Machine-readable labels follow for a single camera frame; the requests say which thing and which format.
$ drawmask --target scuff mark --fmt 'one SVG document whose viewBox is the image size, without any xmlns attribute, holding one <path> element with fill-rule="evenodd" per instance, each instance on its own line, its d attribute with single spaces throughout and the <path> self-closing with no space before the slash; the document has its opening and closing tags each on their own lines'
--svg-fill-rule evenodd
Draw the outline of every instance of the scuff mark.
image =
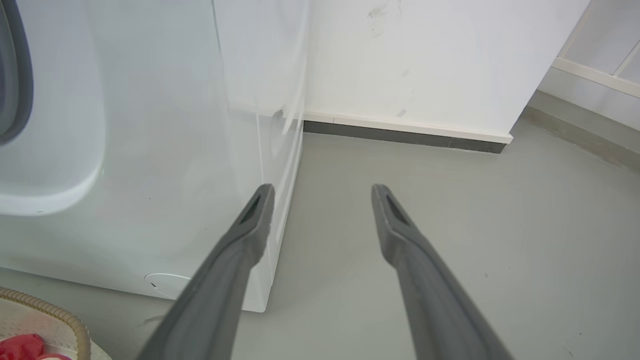
<svg viewBox="0 0 640 360">
<path fill-rule="evenodd" d="M 371 9 L 367 17 L 370 19 L 376 19 L 379 17 L 384 17 L 386 13 L 387 13 L 387 4 L 384 4 L 384 5 L 376 6 L 375 8 Z"/>
<path fill-rule="evenodd" d="M 569 353 L 569 355 L 571 355 L 571 357 L 573 357 L 573 354 L 571 353 L 571 351 L 569 351 L 569 349 L 566 346 L 563 346 L 563 348 Z"/>
<path fill-rule="evenodd" d="M 140 325 L 138 325 L 138 327 L 145 326 L 145 325 L 148 325 L 148 324 L 154 323 L 154 322 L 160 322 L 160 321 L 162 321 L 163 318 L 164 318 L 164 315 L 158 315 L 158 316 L 154 316 L 152 318 L 148 318 L 145 321 L 143 321 Z"/>
<path fill-rule="evenodd" d="M 376 6 L 367 14 L 367 17 L 371 21 L 371 34 L 374 38 L 377 38 L 385 32 L 386 15 L 387 4 Z"/>
</svg>

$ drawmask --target baseboard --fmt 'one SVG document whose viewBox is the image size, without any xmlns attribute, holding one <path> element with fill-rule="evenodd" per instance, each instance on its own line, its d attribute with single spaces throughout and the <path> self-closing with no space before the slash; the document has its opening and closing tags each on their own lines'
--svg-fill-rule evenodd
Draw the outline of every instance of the baseboard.
<svg viewBox="0 0 640 360">
<path fill-rule="evenodd" d="M 621 168 L 640 171 L 640 131 L 543 92 L 520 116 Z"/>
<path fill-rule="evenodd" d="M 481 131 L 457 129 L 453 127 L 432 126 L 429 124 L 423 124 L 421 122 L 401 121 L 401 119 L 397 117 L 388 119 L 385 117 L 356 117 L 352 115 L 306 112 L 303 116 L 303 120 L 322 122 L 327 124 L 366 127 L 370 129 L 392 130 L 403 133 L 416 133 L 443 136 L 447 138 L 478 140 L 481 142 L 491 143 L 507 144 L 511 143 L 511 141 L 513 140 L 513 137 L 509 133 L 485 133 Z"/>
<path fill-rule="evenodd" d="M 371 140 L 383 140 L 389 142 L 412 143 L 450 149 L 463 149 L 470 151 L 491 152 L 500 154 L 505 143 L 486 142 L 482 140 L 454 138 L 451 136 L 429 135 L 421 133 L 409 133 L 406 131 L 376 129 L 372 127 L 351 126 L 334 124 L 327 121 L 304 121 L 304 132 L 327 135 L 348 136 L 352 138 L 364 138 Z"/>
</svg>

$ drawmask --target laundry basket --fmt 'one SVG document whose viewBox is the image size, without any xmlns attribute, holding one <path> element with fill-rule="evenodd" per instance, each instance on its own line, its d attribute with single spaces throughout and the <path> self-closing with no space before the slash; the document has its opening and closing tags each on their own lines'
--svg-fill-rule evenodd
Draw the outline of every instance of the laundry basket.
<svg viewBox="0 0 640 360">
<path fill-rule="evenodd" d="M 71 360 L 111 360 L 89 337 L 82 321 L 72 313 L 19 291 L 0 287 L 0 341 L 37 334 L 47 353 Z"/>
</svg>

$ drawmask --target washing machine door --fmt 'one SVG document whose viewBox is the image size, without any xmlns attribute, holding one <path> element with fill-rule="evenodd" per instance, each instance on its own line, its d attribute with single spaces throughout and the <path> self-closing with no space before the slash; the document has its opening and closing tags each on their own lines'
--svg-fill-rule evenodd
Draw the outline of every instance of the washing machine door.
<svg viewBox="0 0 640 360">
<path fill-rule="evenodd" d="M 34 94 L 0 152 L 0 266 L 177 297 L 261 184 L 255 117 L 228 109 L 211 1 L 17 8 Z M 267 281 L 252 278 L 248 298 L 264 307 L 252 291 L 269 270 L 256 273 Z"/>
<path fill-rule="evenodd" d="M 29 46 L 14 1 L 0 3 L 0 151 L 24 129 L 33 102 Z"/>
</svg>

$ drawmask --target white wall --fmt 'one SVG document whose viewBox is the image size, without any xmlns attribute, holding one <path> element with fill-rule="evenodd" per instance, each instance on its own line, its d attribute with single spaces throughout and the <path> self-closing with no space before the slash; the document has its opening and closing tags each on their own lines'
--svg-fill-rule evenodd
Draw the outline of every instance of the white wall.
<svg viewBox="0 0 640 360">
<path fill-rule="evenodd" d="M 593 0 L 539 90 L 640 130 L 640 1 Z"/>
<path fill-rule="evenodd" d="M 508 136 L 587 4 L 315 0 L 307 110 Z"/>
</svg>

